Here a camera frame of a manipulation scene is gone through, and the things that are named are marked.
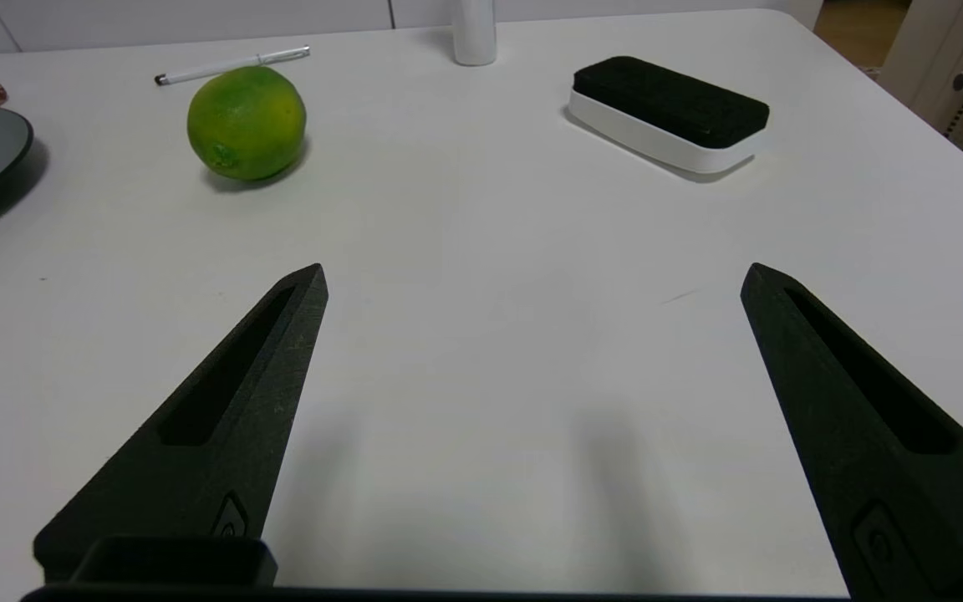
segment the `wooden floor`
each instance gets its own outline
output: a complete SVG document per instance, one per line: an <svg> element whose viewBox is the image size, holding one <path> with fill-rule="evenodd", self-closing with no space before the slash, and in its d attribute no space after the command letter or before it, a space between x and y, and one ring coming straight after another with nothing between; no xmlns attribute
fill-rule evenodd
<svg viewBox="0 0 963 602"><path fill-rule="evenodd" d="M849 62L879 68L898 35L910 0L825 0L815 33Z"/></svg>

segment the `stylus pen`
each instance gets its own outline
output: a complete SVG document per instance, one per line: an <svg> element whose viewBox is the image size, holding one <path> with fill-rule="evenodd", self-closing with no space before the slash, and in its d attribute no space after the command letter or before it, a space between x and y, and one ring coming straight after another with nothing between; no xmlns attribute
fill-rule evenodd
<svg viewBox="0 0 963 602"><path fill-rule="evenodd" d="M176 84L177 81L187 81L190 79L199 79L200 77L210 77L211 75L217 75L219 73L232 71L233 69L238 69L238 68L241 68L242 66L253 66L253 65L261 65L261 64L279 64L279 62L291 61L291 60L301 59L309 56L310 56L310 46L304 46L302 48L292 48L291 50L282 50L282 51L279 51L279 53L252 54L251 57L225 61L225 62L221 62L220 64L211 64L207 66L202 66L202 68L193 69L192 71L182 71L180 73L163 73L161 75L156 75L154 76L154 83L158 85Z"/></svg>

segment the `whiteboard eraser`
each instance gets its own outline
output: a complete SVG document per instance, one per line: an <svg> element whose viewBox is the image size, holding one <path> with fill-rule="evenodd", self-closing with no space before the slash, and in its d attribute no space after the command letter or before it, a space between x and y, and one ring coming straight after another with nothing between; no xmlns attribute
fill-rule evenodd
<svg viewBox="0 0 963 602"><path fill-rule="evenodd" d="M754 156L771 114L760 100L632 57L580 69L567 110L620 145L696 174Z"/></svg>

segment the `white bottle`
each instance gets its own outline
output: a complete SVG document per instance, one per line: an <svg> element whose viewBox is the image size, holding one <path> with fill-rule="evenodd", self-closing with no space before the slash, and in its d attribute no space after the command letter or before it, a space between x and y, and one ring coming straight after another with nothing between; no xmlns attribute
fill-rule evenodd
<svg viewBox="0 0 963 602"><path fill-rule="evenodd" d="M456 62L491 64L497 60L497 15L493 0L451 0L451 38Z"/></svg>

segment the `lime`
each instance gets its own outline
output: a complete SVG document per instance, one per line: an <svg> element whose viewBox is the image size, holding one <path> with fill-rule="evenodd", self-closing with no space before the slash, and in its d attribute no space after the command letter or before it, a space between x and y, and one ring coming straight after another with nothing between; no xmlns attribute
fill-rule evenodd
<svg viewBox="0 0 963 602"><path fill-rule="evenodd" d="M307 110L291 81L244 66L207 81L188 107L188 141L212 171L261 180L299 157Z"/></svg>

